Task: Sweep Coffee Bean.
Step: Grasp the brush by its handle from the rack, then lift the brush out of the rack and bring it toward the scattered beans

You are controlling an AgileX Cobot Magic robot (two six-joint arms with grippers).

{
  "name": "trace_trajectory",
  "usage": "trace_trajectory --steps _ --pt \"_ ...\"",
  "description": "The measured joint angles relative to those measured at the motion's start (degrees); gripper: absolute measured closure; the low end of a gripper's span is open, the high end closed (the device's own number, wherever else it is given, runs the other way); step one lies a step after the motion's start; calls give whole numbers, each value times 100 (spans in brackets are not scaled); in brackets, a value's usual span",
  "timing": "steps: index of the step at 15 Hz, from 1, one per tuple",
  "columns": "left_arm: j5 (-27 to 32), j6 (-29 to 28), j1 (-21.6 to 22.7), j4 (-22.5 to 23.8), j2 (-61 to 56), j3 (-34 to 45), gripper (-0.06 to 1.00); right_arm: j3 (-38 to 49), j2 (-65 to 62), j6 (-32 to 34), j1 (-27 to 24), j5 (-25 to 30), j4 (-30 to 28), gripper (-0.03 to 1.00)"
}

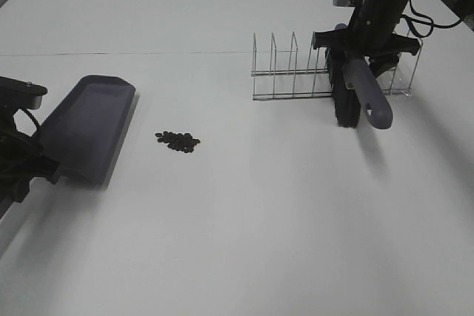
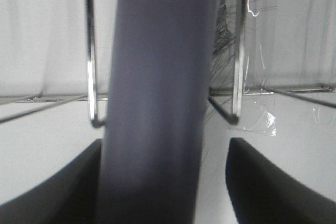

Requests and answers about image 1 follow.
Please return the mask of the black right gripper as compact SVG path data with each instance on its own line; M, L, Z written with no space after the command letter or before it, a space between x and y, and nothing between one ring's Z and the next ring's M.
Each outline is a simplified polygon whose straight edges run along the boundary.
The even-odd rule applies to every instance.
M330 61L343 65L351 56L369 58L369 67L374 75L381 75L397 67L399 56L409 53L416 56L421 49L416 38L409 38L391 33L381 41L374 36L358 38L348 29L314 32L312 38L314 49L327 48L326 56Z

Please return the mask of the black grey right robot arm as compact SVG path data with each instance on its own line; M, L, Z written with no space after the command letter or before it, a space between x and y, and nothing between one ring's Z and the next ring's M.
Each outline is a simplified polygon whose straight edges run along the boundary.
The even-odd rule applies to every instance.
M413 9L412 0L343 0L353 8L349 24L331 31L315 32L312 46L326 48L335 60L343 61L350 53L368 58L369 67L376 76L394 68L401 53L416 55L423 35L415 28L428 27L427 36L434 30L458 26L438 24L428 15ZM406 15L405 8L411 8Z

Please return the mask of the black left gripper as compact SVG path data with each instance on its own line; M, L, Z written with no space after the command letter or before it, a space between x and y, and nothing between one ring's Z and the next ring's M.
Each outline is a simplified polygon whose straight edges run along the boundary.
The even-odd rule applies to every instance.
M32 136L16 130L1 131L1 216L30 192L34 178L58 181L59 162L47 157L37 130Z

